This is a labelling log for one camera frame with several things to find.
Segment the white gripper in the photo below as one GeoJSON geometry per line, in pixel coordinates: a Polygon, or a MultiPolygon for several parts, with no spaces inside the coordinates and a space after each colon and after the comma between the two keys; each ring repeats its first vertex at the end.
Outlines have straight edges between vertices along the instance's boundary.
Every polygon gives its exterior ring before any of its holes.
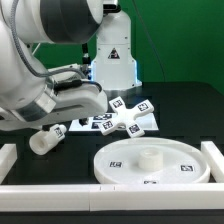
{"type": "Polygon", "coordinates": [[[88,124],[88,117],[103,115],[108,109],[107,96],[90,84],[60,91],[57,95],[46,93],[17,110],[0,107],[0,130],[13,131],[24,128],[39,129],[50,125],[79,119],[80,125],[88,124]]]}

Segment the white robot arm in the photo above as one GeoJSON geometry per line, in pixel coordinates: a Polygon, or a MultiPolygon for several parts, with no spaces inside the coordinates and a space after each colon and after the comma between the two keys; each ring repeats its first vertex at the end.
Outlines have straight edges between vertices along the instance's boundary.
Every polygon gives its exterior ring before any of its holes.
{"type": "Polygon", "coordinates": [[[0,0],[0,130],[39,128],[107,111],[108,91],[139,86],[131,20],[119,0],[0,0]],[[47,69],[40,44],[85,45],[94,59],[47,69]]]}

